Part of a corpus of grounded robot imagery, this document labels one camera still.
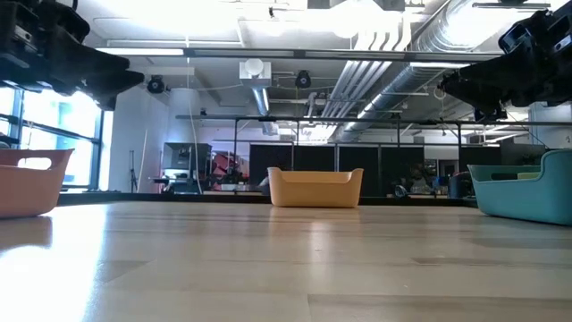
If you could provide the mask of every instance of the ceiling light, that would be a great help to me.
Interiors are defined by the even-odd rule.
[[[424,4],[408,4],[405,7],[406,13],[422,13],[423,11],[425,11]]]
[[[467,67],[470,64],[412,62],[410,65],[411,65],[411,67],[458,69],[458,68]]]
[[[111,55],[143,55],[143,56],[182,56],[184,51],[180,48],[96,48],[100,52]]]

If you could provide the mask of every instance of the window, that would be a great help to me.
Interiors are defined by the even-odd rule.
[[[14,90],[0,89],[0,114],[12,114],[14,105]]]
[[[101,110],[87,95],[76,92],[70,97],[53,91],[24,94],[24,120],[41,123],[93,138]]]
[[[65,170],[63,184],[89,185],[91,174],[93,143],[88,140],[77,140],[31,129],[25,126],[22,129],[21,148],[30,149],[68,149],[74,148],[70,163]]]

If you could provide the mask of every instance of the wooden floor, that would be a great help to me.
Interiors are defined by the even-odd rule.
[[[118,203],[0,221],[0,321],[571,321],[572,230],[471,208]]]

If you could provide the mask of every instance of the ventilation pipe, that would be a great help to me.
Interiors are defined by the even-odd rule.
[[[379,33],[375,35],[373,32],[360,32],[357,36],[357,42],[354,46],[354,50],[368,50],[370,47],[374,48],[374,44],[378,42],[377,39],[381,39],[381,36],[385,38],[385,34],[380,35]],[[364,73],[365,68],[369,65],[369,62],[354,62],[349,61],[346,66],[341,71],[340,78],[336,82],[336,86],[333,88],[331,99],[344,99],[352,90],[353,85],[349,85],[351,81],[354,82],[359,79]],[[340,102],[328,101],[322,111],[322,117],[330,117],[334,115],[335,110],[339,107]]]
[[[411,24],[409,23],[407,16],[403,16],[401,22],[396,22],[394,29],[390,30],[390,36],[383,45],[383,50],[402,50],[409,41],[411,41]],[[374,86],[389,66],[390,63],[373,62],[372,67],[367,71],[366,76],[360,80],[354,92],[349,97],[349,102],[346,102],[341,107],[339,113],[334,116],[345,117],[356,104],[356,101],[362,98],[367,91]]]
[[[248,59],[240,63],[240,81],[245,86],[252,88],[254,99],[257,102],[258,113],[268,115],[268,93],[266,88],[272,86],[272,69],[270,63],[264,63],[260,59]],[[262,122],[264,135],[278,135],[278,125],[271,122]]]
[[[433,20],[427,29],[412,44],[411,50],[422,52],[468,52],[481,45],[517,17],[507,10],[480,10],[473,8],[476,0],[451,0],[447,8]],[[416,92],[434,80],[443,68],[415,67],[415,64],[394,63],[397,76],[377,94],[362,110],[359,118],[376,118],[380,111],[393,109],[406,97],[384,95],[393,92]],[[341,140],[354,140],[371,123],[348,123],[334,134]]]

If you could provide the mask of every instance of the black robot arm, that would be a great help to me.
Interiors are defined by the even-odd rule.
[[[556,106],[572,98],[571,45],[572,1],[518,21],[499,39],[503,56],[444,76],[440,88],[492,119],[506,118],[508,104]]]
[[[117,94],[140,84],[130,61],[83,46],[89,24],[55,0],[0,0],[0,87],[81,90],[114,110]]]

